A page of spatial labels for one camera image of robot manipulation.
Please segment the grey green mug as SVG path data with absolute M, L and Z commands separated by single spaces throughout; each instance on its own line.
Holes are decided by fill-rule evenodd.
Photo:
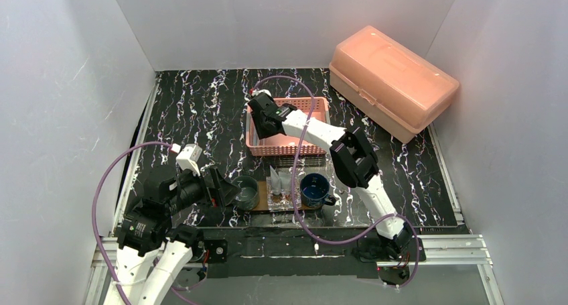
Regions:
M 259 197 L 259 184 L 252 176 L 238 176 L 232 183 L 238 187 L 239 192 L 232 201 L 233 205 L 244 211 L 251 211 L 257 207 Z

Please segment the brown wooden oval tray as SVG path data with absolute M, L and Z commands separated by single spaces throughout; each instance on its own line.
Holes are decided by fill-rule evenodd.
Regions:
M 267 189 L 266 189 L 266 181 L 258 182 L 259 184 L 259 197 L 260 201 L 256 208 L 253 209 L 253 212 L 270 212 L 267 210 Z

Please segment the black capped toothpaste tube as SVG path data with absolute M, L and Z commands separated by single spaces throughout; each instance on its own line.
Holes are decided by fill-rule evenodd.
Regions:
M 282 195 L 282 171 L 270 166 L 271 194 L 273 196 Z

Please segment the pink plastic basket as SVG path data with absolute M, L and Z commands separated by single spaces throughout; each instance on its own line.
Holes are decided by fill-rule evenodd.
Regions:
M 311 107 L 310 97 L 276 98 L 275 102 L 279 106 L 288 103 L 303 111 L 305 114 L 309 113 L 309 109 Z M 266 139 L 260 139 L 257 135 L 251 112 L 251 108 L 247 107 L 245 143 L 246 146 L 250 149 L 253 156 L 295 155 L 297 144 L 299 142 L 299 139 L 297 137 L 278 134 Z M 315 111 L 312 113 L 312 117 L 324 123 L 330 124 L 329 105 L 327 98 L 315 98 Z

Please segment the clear packaged toothbrushes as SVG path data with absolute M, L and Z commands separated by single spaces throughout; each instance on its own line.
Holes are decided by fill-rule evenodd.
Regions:
M 266 189 L 267 189 L 267 210 L 270 212 L 284 212 L 293 210 L 292 198 L 290 196 L 280 195 L 273 196 L 271 194 L 271 180 L 270 176 L 266 177 Z

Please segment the dark blue mug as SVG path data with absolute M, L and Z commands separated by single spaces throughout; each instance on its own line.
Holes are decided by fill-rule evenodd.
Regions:
M 336 198 L 330 194 L 328 179 L 318 173 L 306 174 L 300 182 L 301 203 L 309 208 L 334 206 Z

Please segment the red capped toothpaste tube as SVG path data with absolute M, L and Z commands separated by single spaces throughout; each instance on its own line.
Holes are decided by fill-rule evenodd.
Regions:
M 291 180 L 292 180 L 292 175 L 291 172 L 284 170 L 284 171 L 278 171 L 278 175 L 279 175 L 279 179 L 281 181 L 281 193 L 285 196 L 290 196 L 291 194 L 291 189 L 292 189 L 292 185 L 291 185 Z

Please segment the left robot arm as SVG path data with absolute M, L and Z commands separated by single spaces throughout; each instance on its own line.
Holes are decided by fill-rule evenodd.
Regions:
M 198 276 L 204 280 L 209 261 L 225 261 L 225 241 L 207 240 L 197 227 L 172 225 L 174 215 L 197 202 L 211 202 L 220 210 L 240 192 L 216 168 L 208 172 L 212 185 L 191 170 L 164 165 L 151 171 L 140 202 L 125 213 L 117 234 L 117 280 L 110 284 L 105 304 L 160 304 L 187 263 L 201 262 Z

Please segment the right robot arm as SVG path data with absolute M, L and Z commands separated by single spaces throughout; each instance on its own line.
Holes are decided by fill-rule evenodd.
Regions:
M 309 111 L 279 104 L 266 90 L 256 90 L 247 103 L 259 138 L 273 135 L 296 137 L 330 154 L 336 179 L 351 188 L 368 209 L 375 230 L 391 257 L 398 257 L 410 243 L 413 228 L 398 215 L 384 189 L 378 156 L 359 127 L 336 127 L 312 117 L 316 99 L 310 98 Z

